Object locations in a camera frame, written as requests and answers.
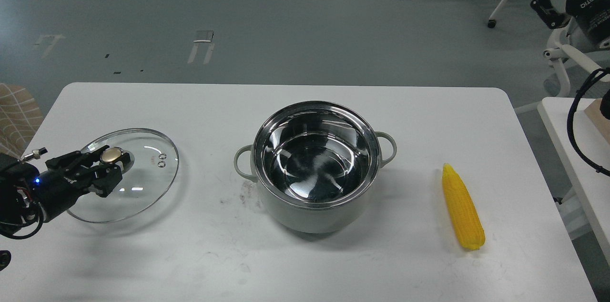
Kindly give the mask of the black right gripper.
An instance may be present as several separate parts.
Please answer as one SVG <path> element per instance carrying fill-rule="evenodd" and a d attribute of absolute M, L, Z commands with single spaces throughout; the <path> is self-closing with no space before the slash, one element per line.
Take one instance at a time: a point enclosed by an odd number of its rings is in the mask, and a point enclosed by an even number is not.
<path fill-rule="evenodd" d="M 609 48 L 610 0 L 567 0 L 568 14 L 558 12 L 551 0 L 532 0 L 530 7 L 552 30 L 566 27 L 573 16 L 582 33 L 595 48 Z"/>

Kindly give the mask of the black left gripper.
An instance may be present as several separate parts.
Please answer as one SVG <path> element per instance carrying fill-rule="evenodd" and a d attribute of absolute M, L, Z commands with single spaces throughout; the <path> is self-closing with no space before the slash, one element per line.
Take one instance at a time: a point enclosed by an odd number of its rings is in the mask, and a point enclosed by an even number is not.
<path fill-rule="evenodd" d="M 94 152 L 74 151 L 46 161 L 48 171 L 33 179 L 32 193 L 43 209 L 43 221 L 50 222 L 74 206 L 78 199 L 93 192 L 106 198 L 121 182 L 123 174 L 131 169 L 131 153 L 106 151 L 104 145 Z M 66 177 L 63 171 L 78 167 L 90 168 L 98 162 L 94 176 Z"/>

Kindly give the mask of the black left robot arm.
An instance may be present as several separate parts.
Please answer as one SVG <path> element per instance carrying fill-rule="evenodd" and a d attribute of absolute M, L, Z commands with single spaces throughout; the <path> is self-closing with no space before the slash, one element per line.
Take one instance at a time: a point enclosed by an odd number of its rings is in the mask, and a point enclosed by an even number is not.
<path fill-rule="evenodd" d="M 31 160 L 45 148 L 14 157 L 0 155 L 0 229 L 16 241 L 37 234 L 91 192 L 106 198 L 133 167 L 134 156 L 122 148 L 104 145 L 92 152 L 74 151 L 46 161 L 40 172 Z"/>

